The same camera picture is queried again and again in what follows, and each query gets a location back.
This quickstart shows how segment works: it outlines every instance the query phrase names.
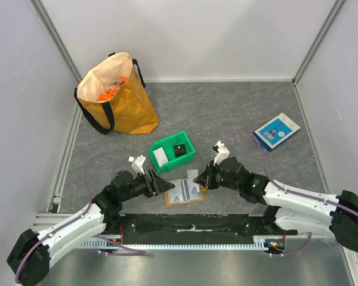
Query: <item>white wall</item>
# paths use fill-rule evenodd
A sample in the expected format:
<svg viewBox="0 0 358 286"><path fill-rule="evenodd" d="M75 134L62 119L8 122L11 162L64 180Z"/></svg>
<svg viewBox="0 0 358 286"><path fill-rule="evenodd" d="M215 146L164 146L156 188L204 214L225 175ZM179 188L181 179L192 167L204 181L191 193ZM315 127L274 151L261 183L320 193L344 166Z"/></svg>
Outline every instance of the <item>white wall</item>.
<svg viewBox="0 0 358 286"><path fill-rule="evenodd" d="M0 285L14 285L5 261L47 207L75 85L30 2L0 0Z"/></svg>
<svg viewBox="0 0 358 286"><path fill-rule="evenodd" d="M358 194L358 0L346 1L298 90L331 191Z"/></svg>
<svg viewBox="0 0 358 286"><path fill-rule="evenodd" d="M291 79L334 0L42 0L81 75L129 51L147 80Z"/></svg>

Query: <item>cable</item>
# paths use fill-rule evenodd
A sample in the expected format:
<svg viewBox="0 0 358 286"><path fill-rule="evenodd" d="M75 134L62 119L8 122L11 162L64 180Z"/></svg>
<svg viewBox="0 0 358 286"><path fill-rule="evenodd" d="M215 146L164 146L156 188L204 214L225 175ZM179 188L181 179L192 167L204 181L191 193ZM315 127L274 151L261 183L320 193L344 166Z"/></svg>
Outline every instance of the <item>cable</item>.
<svg viewBox="0 0 358 286"><path fill-rule="evenodd" d="M88 178L87 178L87 172L88 172L88 167L90 165L91 162L93 162L96 158L100 157L100 156L103 156L103 155L107 155L107 154L114 154L114 155L117 155L117 156L121 156L121 157L126 157L128 158L128 156L126 154L123 154L123 153L119 153L119 152L115 152L115 151L105 151L105 152L102 152L100 154L97 154L95 155L94 157L90 158L89 161L86 163L85 165L85 170L84 170L84 182L85 182L85 186L88 190L88 193L89 193L89 203L88 203L88 207L84 210L84 212L75 217L74 219L72 219L71 221L67 222L67 223L64 223L63 225L61 225L60 227L54 229L53 231L51 231L49 234L46 234L46 236L44 236L43 238L41 238L24 256L23 260L20 262L17 270L16 270L16 275L15 275L15 282L16 283L20 283L20 274L21 274L21 270L23 270L23 267L26 263L26 261L28 260L29 256L45 241L47 240L48 238L51 238L54 234L56 234L58 231L62 230L63 228L67 227L68 225L71 225L72 223L76 222L77 220L79 220L82 216L84 216L85 214L87 214L87 212L89 211L89 209L91 208L92 206L92 192L90 190L90 187L89 187L89 183L88 183Z"/></svg>
<svg viewBox="0 0 358 286"><path fill-rule="evenodd" d="M295 255L297 253L300 253L301 251L305 250L309 244L310 244L310 241L311 241L311 232L309 232L309 235L308 235L308 240L306 241L306 243L304 244L304 246L302 246L301 248L299 248L298 250L295 250L295 251L291 251L291 252L288 252L288 253L281 253L281 254L272 254L271 257L283 257L283 256L290 256L290 255Z"/></svg>
<svg viewBox="0 0 358 286"><path fill-rule="evenodd" d="M283 248L283 249L277 248L276 246L272 246L272 247L273 247L274 249L276 249L276 250L281 251L282 253L284 253L285 250L286 250L286 238L283 237L283 238L279 241L279 243L281 243L281 245L282 245L282 244L284 245L284 248Z"/></svg>
<svg viewBox="0 0 358 286"><path fill-rule="evenodd" d="M105 251L99 250L98 251L99 254L110 255L110 256L135 256L135 255L142 255L146 253L144 250L137 250L137 249L125 247L122 244L114 242L112 240L108 240L106 237L103 237L101 235L95 235L94 237L101 238L102 240L105 240L107 243L113 244L114 246L117 246L121 249L133 251L132 253L109 253L109 252L106 253Z"/></svg>
<svg viewBox="0 0 358 286"><path fill-rule="evenodd" d="M337 208L340 208L341 210L345 210L347 211L348 213L351 213L352 215L355 215L356 217L358 217L358 212L356 212L355 210L352 210L352 209L349 209L348 207L346 206L343 206L342 204L339 204L339 203L336 203L334 201L331 201L331 200L324 200L323 198L319 198L319 197L315 197L313 195L308 195L308 194L303 194L301 192L297 192L297 191L294 191L294 190L291 190L291 189L285 189L283 186L280 186L274 179L272 179L272 177L270 176L269 174L269 171L268 171L268 167L267 167L267 163L266 163L266 159L265 159L265 155L264 155L264 151L262 150L261 148L261 145L260 143L258 142L258 139L256 138L256 136L253 134L253 132L247 130L247 129L244 129L244 128L240 128L240 129L236 129L234 130L231 134L227 135L227 137L225 137L223 139L223 143L225 141L227 141L229 138L232 137L232 135L234 135L235 133L239 132L239 131L244 131L246 133L249 133L252 138L254 139L254 141L256 142L258 148L259 148L259 151L260 151L260 157L261 157L261 161L263 162L263 169L264 169L264 173L265 175L268 177L269 181L275 185L277 188L279 188L280 190L284 191L284 192L288 192L290 194L293 194L293 195L298 195L300 197L304 197L304 198L309 198L311 200L315 200L315 201L319 201L319 202L324 202L326 204L330 204L332 206L335 206Z"/></svg>
<svg viewBox="0 0 358 286"><path fill-rule="evenodd" d="M122 224L120 224L120 227L121 227L121 239L123 239L124 238L124 228L122 227Z"/></svg>
<svg viewBox="0 0 358 286"><path fill-rule="evenodd" d="M286 231L284 231L284 235L282 236L280 242L281 242L281 241L285 241L285 238L286 238Z"/></svg>

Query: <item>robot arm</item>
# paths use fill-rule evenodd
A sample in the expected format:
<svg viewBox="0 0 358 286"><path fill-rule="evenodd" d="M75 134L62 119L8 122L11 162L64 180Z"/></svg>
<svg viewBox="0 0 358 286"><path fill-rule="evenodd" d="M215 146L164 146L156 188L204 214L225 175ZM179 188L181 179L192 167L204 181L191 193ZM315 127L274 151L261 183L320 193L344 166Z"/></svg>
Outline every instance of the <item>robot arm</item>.
<svg viewBox="0 0 358 286"><path fill-rule="evenodd" d="M341 195L319 194L294 188L263 175L250 173L236 158L229 156L222 142L212 148L216 155L194 182L208 189L233 189L250 203L268 208L263 216L267 230L314 232L335 238L342 246L358 252L358 217L341 210L340 204L358 212L358 196L349 191Z"/></svg>
<svg viewBox="0 0 358 286"><path fill-rule="evenodd" d="M133 169L138 172L135 179L130 172L120 171L111 184L93 198L91 204L68 219L39 233L28 229L20 235L7 259L14 273L29 250L39 244L21 268L19 282L23 286L37 285L50 268L86 239L118 229L119 212L124 201L139 195L156 196L175 187L161 179L153 169L147 172L134 166Z"/></svg>

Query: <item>small white object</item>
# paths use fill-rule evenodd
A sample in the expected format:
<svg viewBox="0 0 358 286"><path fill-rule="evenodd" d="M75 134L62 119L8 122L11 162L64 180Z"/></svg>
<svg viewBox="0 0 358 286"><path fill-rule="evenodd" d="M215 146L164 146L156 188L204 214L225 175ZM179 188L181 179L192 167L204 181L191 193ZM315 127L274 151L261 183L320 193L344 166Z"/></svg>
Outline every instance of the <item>small white object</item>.
<svg viewBox="0 0 358 286"><path fill-rule="evenodd" d="M214 165L219 165L224 159L228 158L229 150L221 141L217 141L215 147L218 148L217 151L213 150L216 155L214 159Z"/></svg>
<svg viewBox="0 0 358 286"><path fill-rule="evenodd" d="M154 150L153 153L159 167L162 167L164 164L168 163L167 156L162 147Z"/></svg>
<svg viewBox="0 0 358 286"><path fill-rule="evenodd" d="M194 179L198 176L199 171L197 169L187 170L187 178Z"/></svg>
<svg viewBox="0 0 358 286"><path fill-rule="evenodd" d="M144 161L146 161L146 157L143 155L139 155L132 163L131 163L131 167L134 169L134 171L137 174L142 174L144 175L144 170L143 170L143 163Z"/></svg>

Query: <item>white object in bin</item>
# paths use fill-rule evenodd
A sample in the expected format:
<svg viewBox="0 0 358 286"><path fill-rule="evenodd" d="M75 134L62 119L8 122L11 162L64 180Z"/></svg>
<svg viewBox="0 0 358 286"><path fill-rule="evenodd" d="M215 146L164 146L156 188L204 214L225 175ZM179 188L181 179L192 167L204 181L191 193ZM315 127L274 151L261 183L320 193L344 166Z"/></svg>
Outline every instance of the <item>white object in bin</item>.
<svg viewBox="0 0 358 286"><path fill-rule="evenodd" d="M153 153L159 167L162 167L164 164L168 163L167 156L162 147L158 148L157 150L154 150Z"/></svg>
<svg viewBox="0 0 358 286"><path fill-rule="evenodd" d="M131 167L134 169L134 171L136 173L140 173L142 175L144 175L144 170L143 170L143 163L144 161L146 161L146 157L143 155L139 155L131 164Z"/></svg>

